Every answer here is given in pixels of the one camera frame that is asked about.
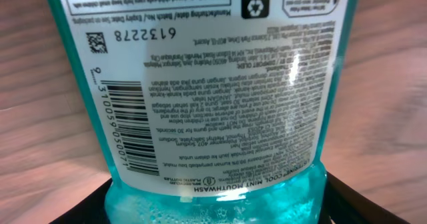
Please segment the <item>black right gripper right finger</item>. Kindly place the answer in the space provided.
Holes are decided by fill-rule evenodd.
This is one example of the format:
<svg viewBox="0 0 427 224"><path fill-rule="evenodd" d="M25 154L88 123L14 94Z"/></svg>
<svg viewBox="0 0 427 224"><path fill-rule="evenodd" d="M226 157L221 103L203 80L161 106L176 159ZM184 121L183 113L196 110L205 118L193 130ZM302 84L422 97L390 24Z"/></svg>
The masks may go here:
<svg viewBox="0 0 427 224"><path fill-rule="evenodd" d="M319 224L409 224L327 172Z"/></svg>

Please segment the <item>blue mouthwash bottle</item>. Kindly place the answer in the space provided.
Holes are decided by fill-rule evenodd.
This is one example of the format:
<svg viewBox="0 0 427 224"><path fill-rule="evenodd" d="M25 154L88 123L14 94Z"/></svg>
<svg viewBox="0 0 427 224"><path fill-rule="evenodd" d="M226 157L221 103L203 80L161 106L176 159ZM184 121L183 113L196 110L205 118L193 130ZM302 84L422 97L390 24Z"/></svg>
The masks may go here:
<svg viewBox="0 0 427 224"><path fill-rule="evenodd" d="M48 0L110 223L317 223L358 0Z"/></svg>

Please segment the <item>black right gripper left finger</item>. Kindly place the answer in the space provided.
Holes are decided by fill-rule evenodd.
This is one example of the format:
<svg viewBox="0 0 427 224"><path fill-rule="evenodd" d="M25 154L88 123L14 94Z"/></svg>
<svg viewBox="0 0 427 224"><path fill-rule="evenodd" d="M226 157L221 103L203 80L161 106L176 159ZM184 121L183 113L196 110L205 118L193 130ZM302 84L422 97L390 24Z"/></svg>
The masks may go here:
<svg viewBox="0 0 427 224"><path fill-rule="evenodd" d="M112 179L107 180L76 206L51 221L49 224L110 224L105 198Z"/></svg>

